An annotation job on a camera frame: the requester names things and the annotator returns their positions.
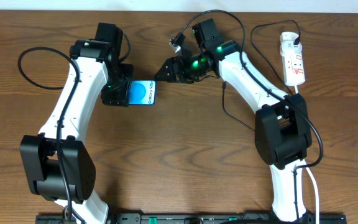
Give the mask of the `blue Samsung smartphone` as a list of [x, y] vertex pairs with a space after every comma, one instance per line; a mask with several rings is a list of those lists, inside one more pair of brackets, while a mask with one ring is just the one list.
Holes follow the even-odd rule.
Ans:
[[156, 86], [154, 80], [133, 80], [129, 90], [129, 105], [154, 105]]

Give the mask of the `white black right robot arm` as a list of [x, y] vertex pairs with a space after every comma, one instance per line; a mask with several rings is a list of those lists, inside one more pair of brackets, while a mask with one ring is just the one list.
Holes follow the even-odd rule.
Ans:
[[255, 147], [270, 167], [275, 216], [282, 222], [301, 220], [306, 213], [301, 171], [311, 146], [305, 99], [270, 83], [252, 65], [242, 44], [223, 40], [213, 19], [192, 29], [201, 52], [191, 53], [184, 45], [185, 35], [179, 32], [169, 42], [176, 56], [166, 59], [155, 80], [191, 84], [214, 72], [230, 84], [255, 114]]

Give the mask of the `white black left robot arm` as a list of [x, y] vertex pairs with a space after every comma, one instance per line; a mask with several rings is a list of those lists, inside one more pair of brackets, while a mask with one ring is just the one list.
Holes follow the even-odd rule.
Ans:
[[20, 153], [29, 190], [62, 206], [62, 223], [108, 223], [109, 206], [94, 189], [96, 167], [85, 147], [98, 99], [128, 106], [134, 67], [120, 56], [127, 39], [117, 25], [100, 22], [92, 39], [77, 40], [65, 85], [52, 114], [35, 136], [25, 135]]

